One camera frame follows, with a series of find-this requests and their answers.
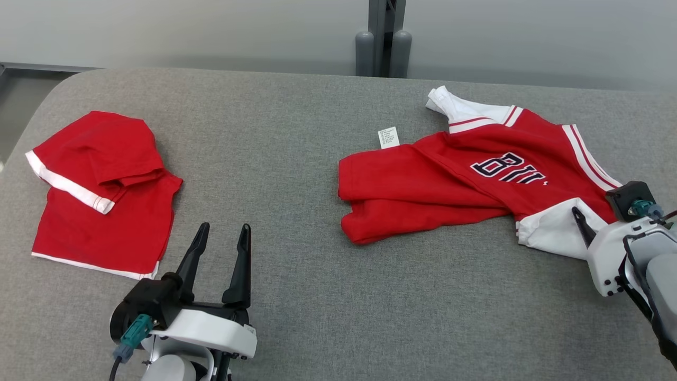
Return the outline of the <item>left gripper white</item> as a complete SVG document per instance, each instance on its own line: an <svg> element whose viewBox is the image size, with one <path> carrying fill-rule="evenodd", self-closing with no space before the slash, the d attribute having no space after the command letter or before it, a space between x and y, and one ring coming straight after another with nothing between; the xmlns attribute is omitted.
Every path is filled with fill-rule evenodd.
<svg viewBox="0 0 677 381"><path fill-rule="evenodd" d="M183 280L180 300L193 302L193 286L201 255L206 249L210 224L196 232L177 275ZM224 305L194 304L176 308L151 331L151 360L169 354L207 358L220 351L232 358L252 359L257 351L257 332L251 325L251 226L243 224L236 245L237 259L230 286L223 292Z"/></svg>

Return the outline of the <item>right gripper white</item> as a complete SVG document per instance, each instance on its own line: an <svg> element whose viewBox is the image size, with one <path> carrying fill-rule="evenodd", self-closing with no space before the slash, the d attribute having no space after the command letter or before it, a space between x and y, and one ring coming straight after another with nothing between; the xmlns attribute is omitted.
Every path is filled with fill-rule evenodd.
<svg viewBox="0 0 677 381"><path fill-rule="evenodd" d="M626 256L624 237L648 233L662 225L649 217L642 217L633 222L617 221L596 232L577 207L572 207L571 212L588 248L586 260L596 290L603 297L616 294L620 287L616 277L620 275L619 268Z"/></svg>

